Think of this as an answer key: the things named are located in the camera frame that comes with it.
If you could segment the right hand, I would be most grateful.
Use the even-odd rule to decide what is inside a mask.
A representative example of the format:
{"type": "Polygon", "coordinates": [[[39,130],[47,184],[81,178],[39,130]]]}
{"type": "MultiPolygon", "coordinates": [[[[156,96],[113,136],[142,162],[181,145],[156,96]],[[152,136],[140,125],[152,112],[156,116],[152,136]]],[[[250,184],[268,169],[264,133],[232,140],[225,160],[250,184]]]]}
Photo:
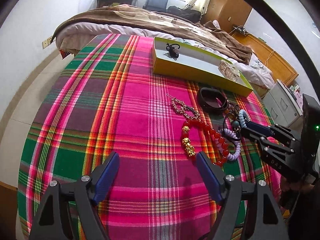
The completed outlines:
{"type": "Polygon", "coordinates": [[[319,181],[314,185],[305,181],[289,183],[284,176],[281,176],[280,189],[279,204],[281,207],[290,211],[294,207],[302,211],[309,207],[319,210],[319,181]]]}

